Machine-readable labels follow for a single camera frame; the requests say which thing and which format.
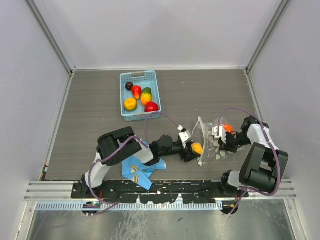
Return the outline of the small orange fake tangerine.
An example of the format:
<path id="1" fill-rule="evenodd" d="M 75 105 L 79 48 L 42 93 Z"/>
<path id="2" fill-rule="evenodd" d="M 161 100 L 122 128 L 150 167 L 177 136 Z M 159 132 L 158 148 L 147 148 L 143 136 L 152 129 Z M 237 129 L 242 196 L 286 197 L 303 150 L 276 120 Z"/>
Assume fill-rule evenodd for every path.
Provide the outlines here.
<path id="1" fill-rule="evenodd" d="M 203 147 L 199 142 L 192 143 L 191 149 L 194 153 L 197 153 L 198 155 L 202 155 L 203 153 Z"/>

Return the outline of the bright orange fake ball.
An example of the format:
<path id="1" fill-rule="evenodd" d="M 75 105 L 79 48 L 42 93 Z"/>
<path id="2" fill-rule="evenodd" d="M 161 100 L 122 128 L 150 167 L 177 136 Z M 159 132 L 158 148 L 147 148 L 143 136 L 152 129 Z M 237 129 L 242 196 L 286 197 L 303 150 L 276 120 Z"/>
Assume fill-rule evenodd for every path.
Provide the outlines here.
<path id="1" fill-rule="evenodd" d="M 235 131 L 234 127 L 231 124 L 224 123 L 222 126 L 228 133 L 232 133 Z"/>

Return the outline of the clear polka dot zip bag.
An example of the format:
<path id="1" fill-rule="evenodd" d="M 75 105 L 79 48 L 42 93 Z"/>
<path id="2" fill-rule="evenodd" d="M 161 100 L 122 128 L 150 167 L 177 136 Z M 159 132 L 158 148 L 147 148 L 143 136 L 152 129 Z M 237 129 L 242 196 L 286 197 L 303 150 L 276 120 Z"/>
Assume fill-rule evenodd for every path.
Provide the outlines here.
<path id="1" fill-rule="evenodd" d="M 219 140 L 215 138 L 215 130 L 217 128 L 218 120 L 214 123 L 205 123 L 199 116 L 198 120 L 191 131 L 192 139 L 195 143 L 199 143 L 202 147 L 201 155 L 197 158 L 198 165 L 202 167 L 205 164 L 213 161 L 223 160 L 237 152 L 240 152 L 244 147 L 236 148 L 235 152 L 223 149 L 219 144 Z"/>

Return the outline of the red fake apple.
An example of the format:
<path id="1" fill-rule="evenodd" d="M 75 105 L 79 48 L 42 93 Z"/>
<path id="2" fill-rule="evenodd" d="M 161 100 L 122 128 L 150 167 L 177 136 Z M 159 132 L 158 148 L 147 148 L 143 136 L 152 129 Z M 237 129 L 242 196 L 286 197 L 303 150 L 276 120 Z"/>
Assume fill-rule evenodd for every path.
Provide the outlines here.
<path id="1" fill-rule="evenodd" d="M 158 104 L 153 101 L 148 102 L 144 108 L 145 113 L 157 112 L 158 110 L 159 110 Z"/>

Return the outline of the orange fake fruit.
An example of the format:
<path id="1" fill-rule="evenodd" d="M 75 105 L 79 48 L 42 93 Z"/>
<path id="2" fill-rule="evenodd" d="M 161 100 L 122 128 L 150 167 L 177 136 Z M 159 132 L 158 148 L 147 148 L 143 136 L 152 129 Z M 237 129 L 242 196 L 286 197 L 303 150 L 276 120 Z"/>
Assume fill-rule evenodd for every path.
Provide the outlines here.
<path id="1" fill-rule="evenodd" d="M 152 89 L 150 87 L 144 88 L 140 95 L 141 104 L 145 107 L 152 100 L 153 100 Z"/>

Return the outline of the yellow fake lemon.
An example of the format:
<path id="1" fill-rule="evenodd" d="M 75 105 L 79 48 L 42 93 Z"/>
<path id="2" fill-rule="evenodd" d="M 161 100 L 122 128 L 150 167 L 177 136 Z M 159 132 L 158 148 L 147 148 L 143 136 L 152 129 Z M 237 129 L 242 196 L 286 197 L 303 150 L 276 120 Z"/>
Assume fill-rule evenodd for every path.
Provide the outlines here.
<path id="1" fill-rule="evenodd" d="M 138 107 L 138 101 L 135 98 L 127 98 L 123 103 L 123 107 L 126 111 L 132 112 Z"/>

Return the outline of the red fake strawberry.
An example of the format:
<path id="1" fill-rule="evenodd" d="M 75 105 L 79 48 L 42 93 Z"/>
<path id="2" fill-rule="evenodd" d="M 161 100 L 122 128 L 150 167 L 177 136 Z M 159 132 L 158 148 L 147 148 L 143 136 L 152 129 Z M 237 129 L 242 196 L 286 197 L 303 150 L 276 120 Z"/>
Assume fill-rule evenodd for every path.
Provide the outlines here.
<path id="1" fill-rule="evenodd" d="M 131 92 L 133 94 L 133 97 L 136 99 L 136 100 L 139 100 L 141 98 L 141 94 L 142 94 L 142 88 L 139 86 L 139 85 L 134 85 L 132 88 L 131 88 Z"/>

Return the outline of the dark purple fake plum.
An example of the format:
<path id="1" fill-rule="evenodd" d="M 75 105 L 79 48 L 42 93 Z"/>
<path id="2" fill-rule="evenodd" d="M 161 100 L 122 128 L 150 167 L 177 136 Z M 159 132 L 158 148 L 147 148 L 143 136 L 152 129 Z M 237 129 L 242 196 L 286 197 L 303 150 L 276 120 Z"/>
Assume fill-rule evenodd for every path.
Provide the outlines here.
<path id="1" fill-rule="evenodd" d="M 132 82 L 127 82 L 127 83 L 125 84 L 125 89 L 126 89 L 127 91 L 131 91 L 131 89 L 132 89 L 133 86 L 134 86 L 134 84 L 133 84 Z"/>

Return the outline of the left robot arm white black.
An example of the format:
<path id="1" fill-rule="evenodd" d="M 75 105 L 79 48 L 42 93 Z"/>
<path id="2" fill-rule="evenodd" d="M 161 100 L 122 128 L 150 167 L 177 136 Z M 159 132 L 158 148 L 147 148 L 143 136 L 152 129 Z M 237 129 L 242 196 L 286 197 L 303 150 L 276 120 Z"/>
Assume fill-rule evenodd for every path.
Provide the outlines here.
<path id="1" fill-rule="evenodd" d="M 95 159 L 90 169 L 82 176 L 82 192 L 95 198 L 111 167 L 122 165 L 122 176 L 145 190 L 150 190 L 150 176 L 155 170 L 165 170 L 164 157 L 179 156 L 184 162 L 200 158 L 203 147 L 192 140 L 191 133 L 178 126 L 177 140 L 163 135 L 151 143 L 136 136 L 133 129 L 121 128 L 102 135 L 98 140 Z"/>

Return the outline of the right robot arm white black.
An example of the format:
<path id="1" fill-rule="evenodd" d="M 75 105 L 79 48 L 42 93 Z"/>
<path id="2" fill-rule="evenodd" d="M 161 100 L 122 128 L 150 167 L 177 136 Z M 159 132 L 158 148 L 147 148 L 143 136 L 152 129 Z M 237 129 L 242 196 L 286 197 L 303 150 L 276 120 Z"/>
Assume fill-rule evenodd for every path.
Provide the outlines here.
<path id="1" fill-rule="evenodd" d="M 236 132 L 219 121 L 212 135 L 218 140 L 220 151 L 236 153 L 241 147 L 251 146 L 239 171 L 223 173 L 219 184 L 223 196 L 231 197 L 245 190 L 266 195 L 277 191 L 289 155 L 274 144 L 268 124 L 248 116 L 243 121 L 241 132 Z"/>

